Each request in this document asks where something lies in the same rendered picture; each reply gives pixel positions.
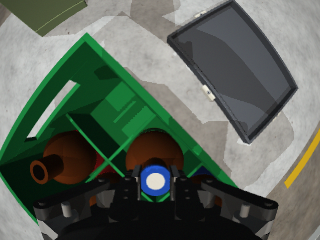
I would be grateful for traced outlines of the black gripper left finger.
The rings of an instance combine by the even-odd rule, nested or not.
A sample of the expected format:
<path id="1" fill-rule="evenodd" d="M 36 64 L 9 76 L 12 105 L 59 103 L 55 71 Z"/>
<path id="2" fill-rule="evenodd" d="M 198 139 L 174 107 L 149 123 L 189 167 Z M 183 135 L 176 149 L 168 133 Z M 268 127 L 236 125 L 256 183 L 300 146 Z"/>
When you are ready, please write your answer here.
<path id="1" fill-rule="evenodd" d="M 135 165 L 119 183 L 110 183 L 110 179 L 101 177 L 34 201 L 33 208 L 43 239 L 55 240 L 64 227 L 108 208 L 110 223 L 139 220 L 141 171 L 142 165 Z M 90 206 L 89 200 L 94 195 L 96 204 Z"/>

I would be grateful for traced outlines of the green crate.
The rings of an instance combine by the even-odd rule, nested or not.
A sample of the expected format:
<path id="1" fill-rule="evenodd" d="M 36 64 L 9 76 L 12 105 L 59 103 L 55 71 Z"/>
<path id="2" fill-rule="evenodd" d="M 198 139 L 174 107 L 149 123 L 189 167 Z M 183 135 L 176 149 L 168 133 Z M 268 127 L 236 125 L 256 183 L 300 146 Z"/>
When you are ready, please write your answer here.
<path id="1" fill-rule="evenodd" d="M 27 138 L 69 80 L 76 83 L 74 87 L 36 136 Z M 131 92 L 132 89 L 136 94 Z M 184 155 L 183 171 L 186 177 L 191 177 L 203 165 L 202 160 L 205 163 L 203 166 L 208 166 L 217 179 L 237 187 L 175 119 L 100 44 L 85 33 L 51 69 L 16 119 L 0 150 L 0 177 L 38 225 L 33 208 L 35 200 L 94 180 L 109 164 L 125 177 L 125 158 L 129 145 L 148 128 L 163 129 L 177 141 Z M 45 184 L 37 183 L 30 173 L 31 163 L 43 157 L 46 143 L 54 135 L 71 130 L 78 130 L 106 162 L 77 184 L 62 184 L 54 179 Z"/>

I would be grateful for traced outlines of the brown glass bottle with green label and blue cap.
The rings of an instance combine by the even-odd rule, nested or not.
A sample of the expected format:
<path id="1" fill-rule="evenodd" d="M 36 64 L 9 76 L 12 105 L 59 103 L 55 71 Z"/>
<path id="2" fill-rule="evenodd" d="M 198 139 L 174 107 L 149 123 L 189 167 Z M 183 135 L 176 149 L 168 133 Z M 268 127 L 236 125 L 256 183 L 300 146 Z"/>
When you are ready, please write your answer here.
<path id="1" fill-rule="evenodd" d="M 141 189 L 148 195 L 160 196 L 170 189 L 169 165 L 183 170 L 184 155 L 177 141 L 165 130 L 148 128 L 133 140 L 125 158 L 126 169 L 142 165 Z"/>

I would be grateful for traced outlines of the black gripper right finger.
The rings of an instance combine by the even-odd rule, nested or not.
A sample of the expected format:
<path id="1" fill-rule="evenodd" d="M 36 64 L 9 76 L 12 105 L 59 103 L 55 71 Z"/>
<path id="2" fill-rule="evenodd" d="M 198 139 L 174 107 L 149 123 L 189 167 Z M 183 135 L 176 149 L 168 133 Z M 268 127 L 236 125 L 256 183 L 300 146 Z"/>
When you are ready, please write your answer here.
<path id="1" fill-rule="evenodd" d="M 263 240 L 268 239 L 279 206 L 276 201 L 212 178 L 189 185 L 195 183 L 184 171 L 177 170 L 176 165 L 169 165 L 168 170 L 170 200 L 175 200 L 175 219 L 205 221 L 206 209 L 247 226 Z M 216 196 L 222 199 L 222 208 L 215 204 Z"/>

